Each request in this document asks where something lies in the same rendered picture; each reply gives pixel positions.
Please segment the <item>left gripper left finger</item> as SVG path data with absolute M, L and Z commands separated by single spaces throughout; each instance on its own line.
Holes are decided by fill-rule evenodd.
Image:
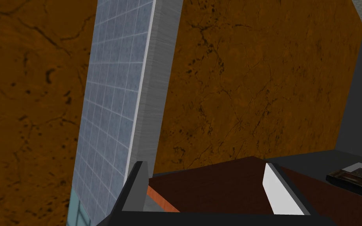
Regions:
M 114 205 L 114 212 L 143 211 L 149 183 L 146 161 L 137 161 Z

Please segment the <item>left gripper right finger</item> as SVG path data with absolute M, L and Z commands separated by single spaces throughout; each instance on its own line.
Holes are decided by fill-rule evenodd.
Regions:
M 279 165 L 266 163 L 262 185 L 274 214 L 318 215 L 312 204 Z

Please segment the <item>dark brown wooden cabinet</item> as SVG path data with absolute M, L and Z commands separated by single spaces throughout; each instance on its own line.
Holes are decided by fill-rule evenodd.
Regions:
M 167 212 L 273 214 L 262 180 L 266 162 L 247 157 L 149 179 L 147 195 Z M 284 173 L 336 226 L 362 226 L 362 196 L 291 169 Z

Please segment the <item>black flat tray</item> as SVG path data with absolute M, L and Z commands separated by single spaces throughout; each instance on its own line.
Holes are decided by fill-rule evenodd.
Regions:
M 331 172 L 326 175 L 326 181 L 344 189 L 362 192 L 362 163 Z

